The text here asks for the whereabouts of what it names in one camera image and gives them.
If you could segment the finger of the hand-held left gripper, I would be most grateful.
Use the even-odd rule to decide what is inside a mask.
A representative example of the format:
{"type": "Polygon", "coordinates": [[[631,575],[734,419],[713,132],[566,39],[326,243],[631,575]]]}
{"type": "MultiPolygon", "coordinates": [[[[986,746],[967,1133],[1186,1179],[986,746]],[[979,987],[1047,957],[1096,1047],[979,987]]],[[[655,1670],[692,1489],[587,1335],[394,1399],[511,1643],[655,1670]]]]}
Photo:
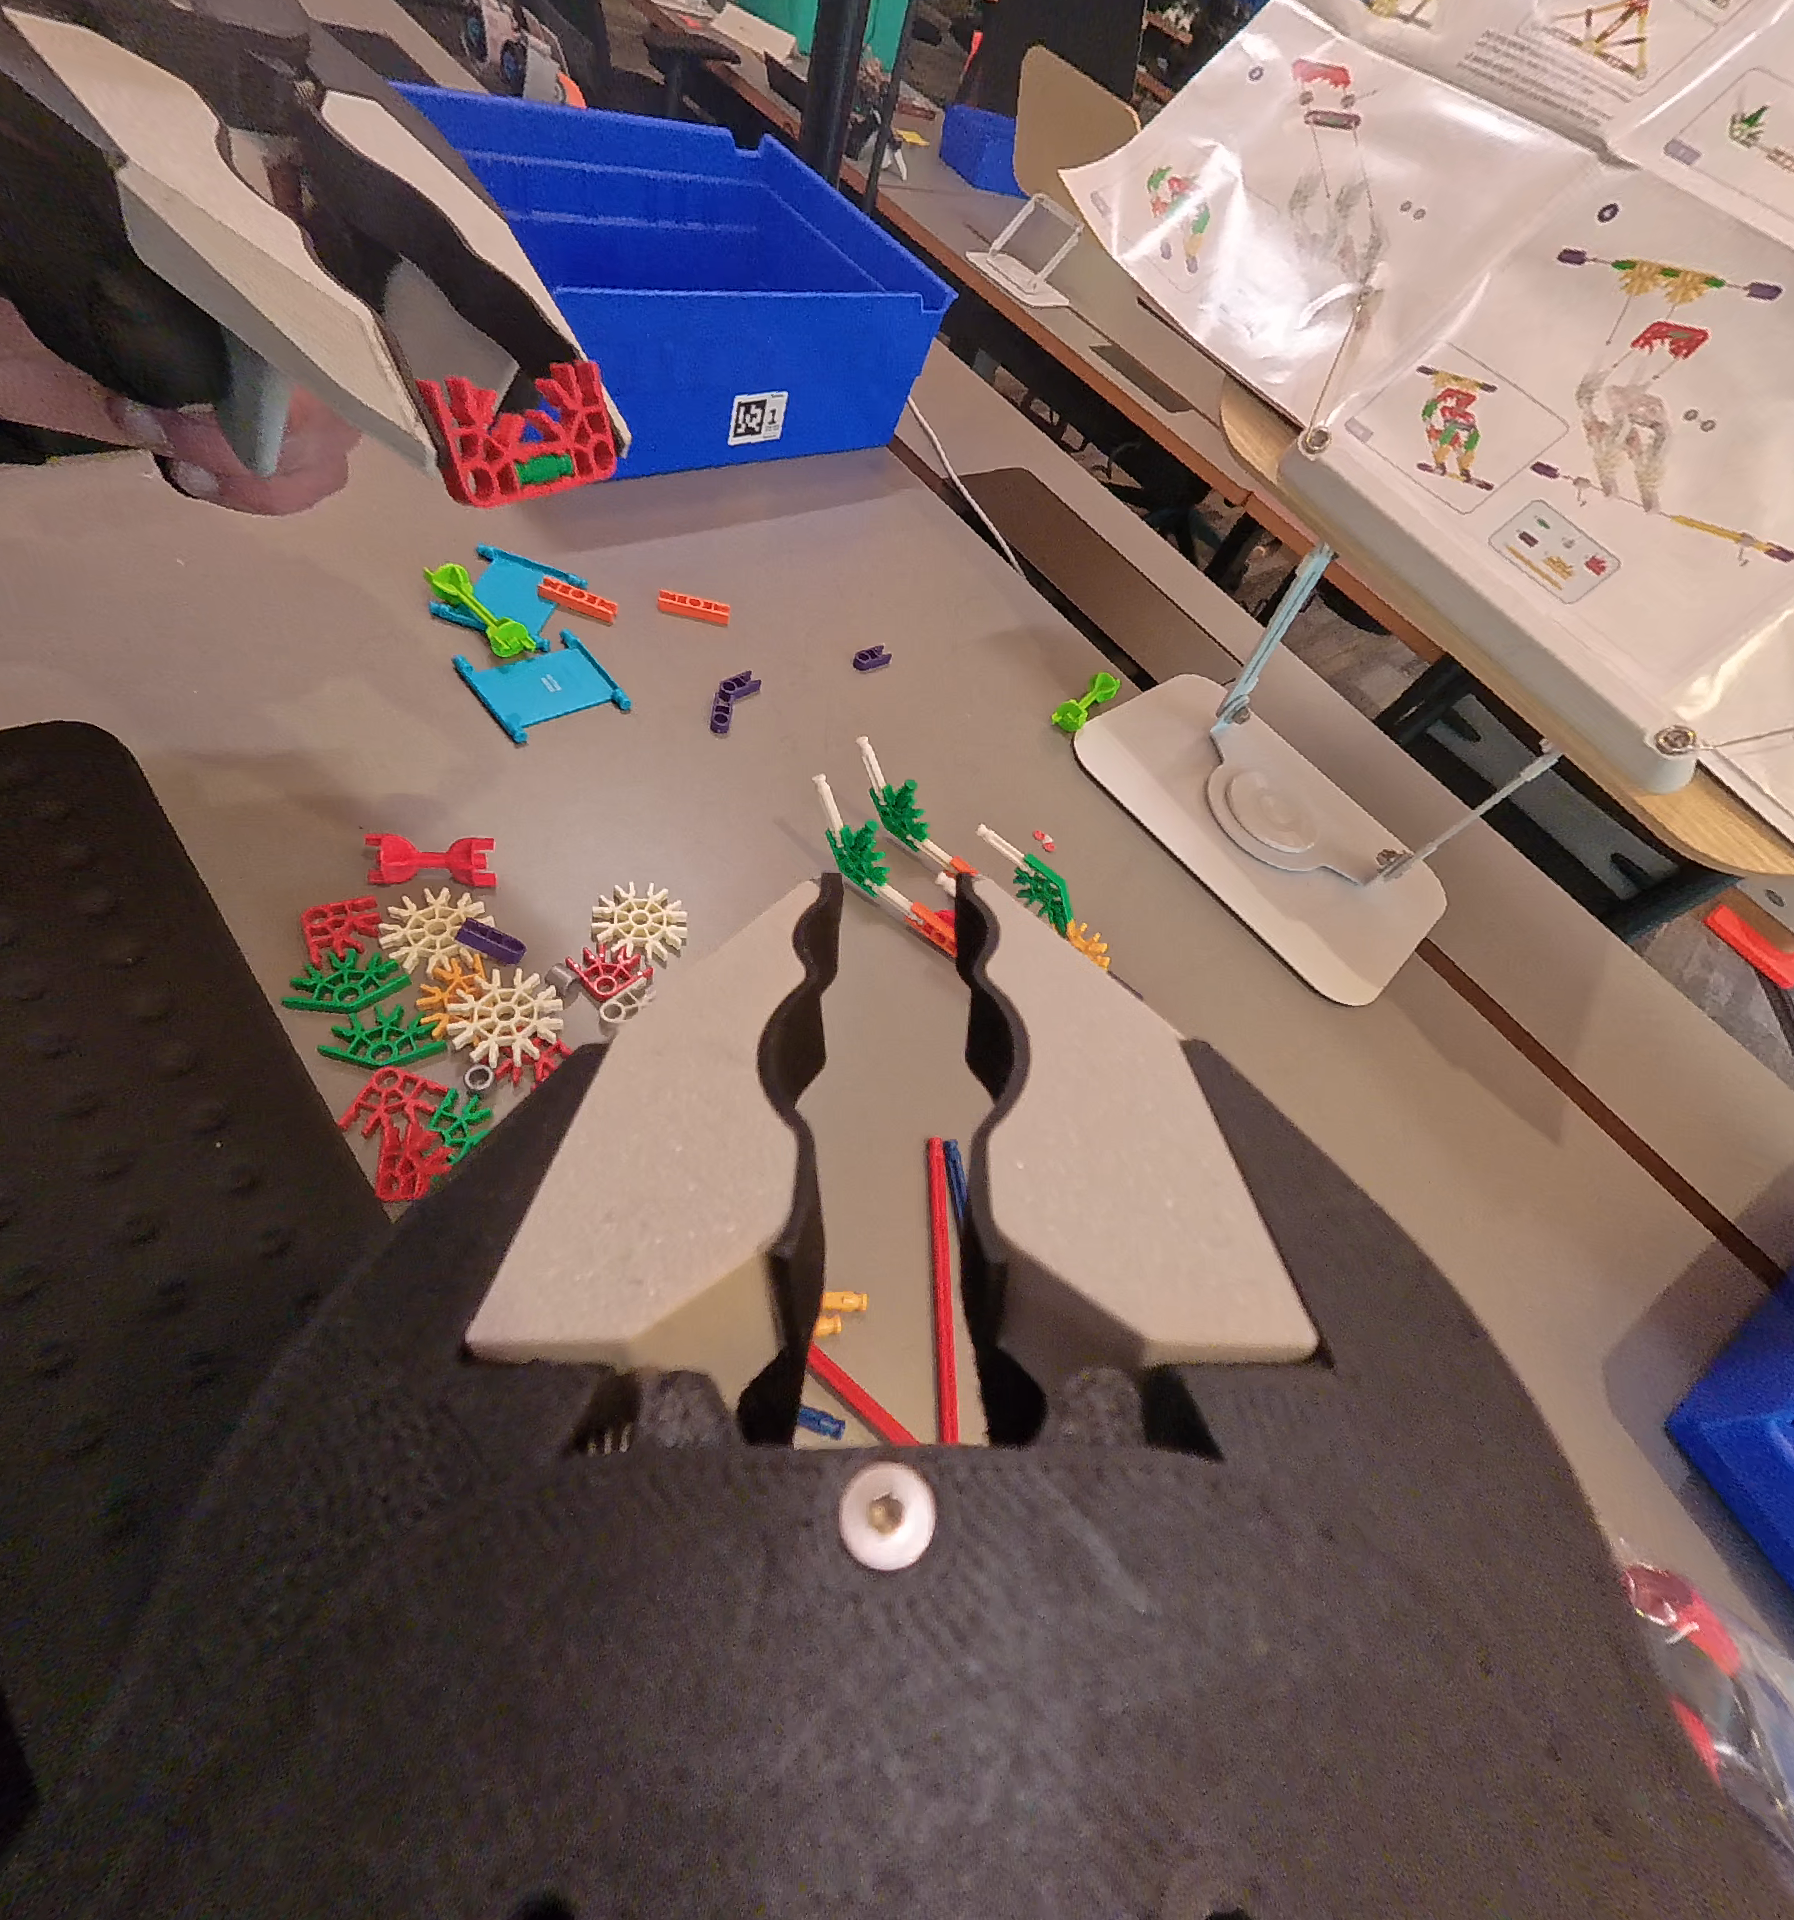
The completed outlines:
{"type": "Polygon", "coordinates": [[[471,376],[523,411],[560,363],[587,363],[511,227],[393,98],[296,94],[296,196],[316,307],[296,321],[296,354],[316,363],[316,394],[369,437],[441,451],[424,380],[471,376]]]}
{"type": "Polygon", "coordinates": [[[289,384],[431,472],[431,428],[378,317],[234,174],[206,98],[92,29],[35,13],[11,25],[119,148],[121,222],[145,265],[289,384]]]}

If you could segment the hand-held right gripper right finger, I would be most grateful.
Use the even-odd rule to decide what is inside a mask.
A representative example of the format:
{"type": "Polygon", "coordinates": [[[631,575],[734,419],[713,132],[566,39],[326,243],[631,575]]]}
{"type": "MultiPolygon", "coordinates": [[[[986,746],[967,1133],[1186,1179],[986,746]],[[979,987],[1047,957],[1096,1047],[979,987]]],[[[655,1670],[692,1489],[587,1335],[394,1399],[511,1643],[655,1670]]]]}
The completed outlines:
{"type": "Polygon", "coordinates": [[[991,1408],[1092,1366],[1285,1366],[1319,1326],[1189,1039],[1000,883],[957,879],[967,1318],[991,1408]]]}

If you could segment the clear acrylic stand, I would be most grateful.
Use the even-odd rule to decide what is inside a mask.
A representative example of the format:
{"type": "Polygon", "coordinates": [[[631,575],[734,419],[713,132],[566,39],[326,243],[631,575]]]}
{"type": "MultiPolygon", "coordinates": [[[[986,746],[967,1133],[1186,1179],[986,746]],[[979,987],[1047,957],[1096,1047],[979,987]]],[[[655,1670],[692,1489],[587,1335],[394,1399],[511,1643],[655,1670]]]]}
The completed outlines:
{"type": "Polygon", "coordinates": [[[993,243],[967,251],[967,261],[1023,311],[1069,311],[1070,296],[1056,288],[1056,271],[1085,235],[1069,205],[1030,196],[993,243]]]}

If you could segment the white snowflake toy connector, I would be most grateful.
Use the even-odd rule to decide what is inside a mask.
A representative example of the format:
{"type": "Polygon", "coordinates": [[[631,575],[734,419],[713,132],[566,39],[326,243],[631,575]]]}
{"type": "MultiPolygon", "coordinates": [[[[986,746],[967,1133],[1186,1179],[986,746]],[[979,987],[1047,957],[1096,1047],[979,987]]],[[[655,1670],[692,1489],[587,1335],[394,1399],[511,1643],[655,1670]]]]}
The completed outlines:
{"type": "Polygon", "coordinates": [[[446,1039],[475,1065],[537,1065],[562,1029],[562,999],[539,973],[471,979],[446,999],[446,1039]]]}
{"type": "Polygon", "coordinates": [[[424,979],[436,971],[436,961],[461,953],[459,932],[464,922],[492,922],[488,909],[480,900],[425,893],[424,900],[398,900],[394,909],[382,909],[378,921],[378,952],[394,957],[412,979],[424,979]]]}
{"type": "Polygon", "coordinates": [[[669,966],[683,953],[692,914],[669,888],[613,883],[590,909],[590,952],[627,952],[648,966],[669,966]]]}

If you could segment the person's left hand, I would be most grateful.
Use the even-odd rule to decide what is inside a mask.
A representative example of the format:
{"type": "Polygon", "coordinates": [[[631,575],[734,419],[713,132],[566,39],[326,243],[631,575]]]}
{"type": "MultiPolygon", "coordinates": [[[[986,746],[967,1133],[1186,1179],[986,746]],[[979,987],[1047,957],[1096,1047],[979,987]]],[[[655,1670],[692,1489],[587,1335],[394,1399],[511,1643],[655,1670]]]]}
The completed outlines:
{"type": "Polygon", "coordinates": [[[272,476],[246,470],[206,407],[160,411],[101,387],[61,359],[0,296],[0,464],[35,464],[79,451],[143,451],[192,501],[295,517],[341,492],[360,429],[316,394],[296,390],[272,476]]]}

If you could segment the red toy spool piece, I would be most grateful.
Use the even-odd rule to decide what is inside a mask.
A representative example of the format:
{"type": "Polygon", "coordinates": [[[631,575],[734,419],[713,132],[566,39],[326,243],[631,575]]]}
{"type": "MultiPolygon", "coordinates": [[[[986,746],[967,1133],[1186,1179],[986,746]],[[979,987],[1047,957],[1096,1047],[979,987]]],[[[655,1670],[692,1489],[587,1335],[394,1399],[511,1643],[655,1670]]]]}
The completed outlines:
{"type": "Polygon", "coordinates": [[[441,874],[459,888],[475,888],[475,893],[497,888],[497,874],[488,866],[492,837],[459,837],[446,849],[420,849],[403,835],[369,835],[364,849],[372,855],[372,874],[369,874],[372,888],[412,883],[431,874],[441,874]]]}

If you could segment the cyan toy panel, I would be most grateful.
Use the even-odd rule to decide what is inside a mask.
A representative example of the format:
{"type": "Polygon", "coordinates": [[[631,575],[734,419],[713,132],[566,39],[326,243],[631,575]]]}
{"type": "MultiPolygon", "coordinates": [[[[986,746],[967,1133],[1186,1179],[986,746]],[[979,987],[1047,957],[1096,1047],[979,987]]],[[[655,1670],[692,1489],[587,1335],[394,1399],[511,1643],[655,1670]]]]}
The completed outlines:
{"type": "Polygon", "coordinates": [[[544,622],[553,619],[553,604],[539,593],[544,580],[587,592],[587,580],[492,543],[477,543],[477,560],[480,560],[480,575],[475,582],[477,604],[492,619],[522,622],[532,634],[539,634],[544,622]]]}
{"type": "Polygon", "coordinates": [[[530,746],[532,729],[590,713],[622,709],[631,713],[631,691],[600,665],[600,656],[573,634],[560,630],[553,648],[475,665],[453,656],[453,673],[471,685],[477,706],[500,725],[506,738],[530,746]]]}

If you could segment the red toy rod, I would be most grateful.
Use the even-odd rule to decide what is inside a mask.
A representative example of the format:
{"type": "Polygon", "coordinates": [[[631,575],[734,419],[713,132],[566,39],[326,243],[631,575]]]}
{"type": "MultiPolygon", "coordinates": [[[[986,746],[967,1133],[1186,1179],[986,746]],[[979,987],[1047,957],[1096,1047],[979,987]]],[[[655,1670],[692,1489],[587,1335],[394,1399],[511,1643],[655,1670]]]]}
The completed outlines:
{"type": "Polygon", "coordinates": [[[928,1201],[931,1201],[931,1331],[935,1331],[935,1399],[937,1445],[962,1445],[962,1391],[957,1391],[957,1235],[947,1141],[928,1141],[928,1201]]]}
{"type": "Polygon", "coordinates": [[[920,1448],[915,1430],[896,1419],[857,1376],[850,1376],[838,1359],[829,1359],[816,1342],[804,1351],[804,1373],[846,1405],[862,1426],[867,1426],[887,1448],[920,1448]]]}

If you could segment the beige chair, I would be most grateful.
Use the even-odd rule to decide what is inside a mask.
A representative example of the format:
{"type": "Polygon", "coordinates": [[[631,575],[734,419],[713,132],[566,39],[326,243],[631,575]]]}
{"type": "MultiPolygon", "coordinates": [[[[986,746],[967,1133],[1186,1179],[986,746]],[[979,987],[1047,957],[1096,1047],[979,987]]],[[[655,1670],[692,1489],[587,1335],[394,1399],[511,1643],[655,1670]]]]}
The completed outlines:
{"type": "Polygon", "coordinates": [[[1130,101],[1047,47],[1030,47],[1017,86],[1013,175],[1023,196],[1060,196],[1060,175],[1120,153],[1143,129],[1130,101]]]}

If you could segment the toy rail assembly with spool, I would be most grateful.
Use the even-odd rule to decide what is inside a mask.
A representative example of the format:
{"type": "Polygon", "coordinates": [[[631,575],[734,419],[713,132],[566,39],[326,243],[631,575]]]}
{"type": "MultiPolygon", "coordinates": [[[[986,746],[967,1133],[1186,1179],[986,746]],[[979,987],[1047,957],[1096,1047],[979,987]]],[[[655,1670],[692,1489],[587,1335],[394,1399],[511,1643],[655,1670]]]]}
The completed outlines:
{"type": "MultiPolygon", "coordinates": [[[[935,874],[935,883],[954,900],[962,878],[982,878],[969,862],[935,840],[931,822],[920,805],[915,781],[887,781],[880,755],[867,736],[857,738],[862,762],[874,795],[874,822],[883,840],[911,852],[935,874]]],[[[1040,921],[1053,922],[1056,935],[1069,938],[1085,957],[1092,957],[1102,973],[1112,971],[1107,938],[1096,935],[1070,905],[1069,879],[1047,866],[1044,852],[1017,849],[1006,835],[979,825],[979,837],[1008,866],[1013,895],[1040,921]]]]}

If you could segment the blue storage crate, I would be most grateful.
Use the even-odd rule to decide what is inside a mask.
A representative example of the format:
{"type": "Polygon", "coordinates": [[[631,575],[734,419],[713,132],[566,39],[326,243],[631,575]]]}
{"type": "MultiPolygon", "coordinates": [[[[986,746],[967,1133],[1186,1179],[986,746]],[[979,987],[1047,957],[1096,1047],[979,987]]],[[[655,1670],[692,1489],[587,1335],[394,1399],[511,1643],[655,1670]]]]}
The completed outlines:
{"type": "Polygon", "coordinates": [[[1023,201],[1013,167],[1017,153],[1017,118],[975,107],[947,107],[937,132],[937,162],[962,175],[967,184],[1023,201]]]}

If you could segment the clear bag of red wheels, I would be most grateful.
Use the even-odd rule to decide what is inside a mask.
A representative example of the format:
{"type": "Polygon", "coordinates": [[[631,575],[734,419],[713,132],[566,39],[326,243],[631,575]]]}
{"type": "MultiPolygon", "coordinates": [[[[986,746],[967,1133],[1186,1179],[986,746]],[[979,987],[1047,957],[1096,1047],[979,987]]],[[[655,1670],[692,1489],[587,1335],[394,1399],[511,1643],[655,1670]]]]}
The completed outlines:
{"type": "Polygon", "coordinates": [[[1794,1661],[1700,1589],[1619,1550],[1672,1713],[1724,1797],[1794,1858],[1794,1661]]]}

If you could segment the orange white traffic cone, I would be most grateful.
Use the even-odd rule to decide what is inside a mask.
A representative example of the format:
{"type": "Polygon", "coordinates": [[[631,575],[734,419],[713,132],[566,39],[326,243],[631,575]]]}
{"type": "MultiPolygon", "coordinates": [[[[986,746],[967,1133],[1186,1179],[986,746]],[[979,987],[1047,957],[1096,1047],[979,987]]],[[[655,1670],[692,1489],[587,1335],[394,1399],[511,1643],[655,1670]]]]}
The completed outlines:
{"type": "Polygon", "coordinates": [[[1700,922],[1737,952],[1758,979],[1794,990],[1794,935],[1745,888],[1730,893],[1700,922]]]}

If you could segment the white printed paper sheet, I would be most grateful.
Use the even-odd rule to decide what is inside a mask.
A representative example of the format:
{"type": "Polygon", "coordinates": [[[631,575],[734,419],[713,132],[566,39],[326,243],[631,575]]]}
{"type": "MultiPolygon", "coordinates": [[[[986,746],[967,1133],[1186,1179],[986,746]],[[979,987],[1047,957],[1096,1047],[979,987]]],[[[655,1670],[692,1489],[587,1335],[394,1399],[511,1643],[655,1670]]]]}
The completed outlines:
{"type": "Polygon", "coordinates": [[[1065,184],[1322,532],[1794,828],[1794,6],[1268,6],[1065,184]]]}

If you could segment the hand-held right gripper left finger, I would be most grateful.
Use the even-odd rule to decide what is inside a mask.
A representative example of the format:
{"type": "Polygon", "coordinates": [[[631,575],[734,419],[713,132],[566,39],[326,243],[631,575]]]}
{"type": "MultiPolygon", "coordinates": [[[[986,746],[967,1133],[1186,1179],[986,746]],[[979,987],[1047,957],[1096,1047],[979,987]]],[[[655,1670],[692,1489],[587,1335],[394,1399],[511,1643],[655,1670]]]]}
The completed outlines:
{"type": "Polygon", "coordinates": [[[840,878],[793,883],[601,1047],[464,1342],[484,1360],[764,1373],[812,1326],[797,1114],[827,1069],[840,878]]]}

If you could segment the black perforated panel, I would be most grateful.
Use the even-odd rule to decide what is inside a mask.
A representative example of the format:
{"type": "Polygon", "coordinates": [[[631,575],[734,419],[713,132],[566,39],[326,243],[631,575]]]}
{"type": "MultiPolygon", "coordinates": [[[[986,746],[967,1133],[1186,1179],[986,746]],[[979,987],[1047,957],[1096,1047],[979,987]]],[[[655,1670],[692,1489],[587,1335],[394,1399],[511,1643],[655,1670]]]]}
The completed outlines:
{"type": "Polygon", "coordinates": [[[389,1216],[137,760],[0,732],[0,1853],[389,1216]]]}

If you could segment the small lime green clip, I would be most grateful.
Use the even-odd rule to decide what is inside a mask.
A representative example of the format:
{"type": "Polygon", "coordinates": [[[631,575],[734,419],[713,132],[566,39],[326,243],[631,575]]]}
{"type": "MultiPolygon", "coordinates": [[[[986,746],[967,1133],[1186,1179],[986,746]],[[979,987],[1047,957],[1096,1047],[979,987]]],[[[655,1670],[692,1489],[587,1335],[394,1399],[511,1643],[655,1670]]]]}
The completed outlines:
{"type": "Polygon", "coordinates": [[[431,614],[464,630],[477,630],[497,661],[522,661],[539,653],[539,636],[500,619],[477,600],[475,575],[461,562],[425,567],[431,614]]]}

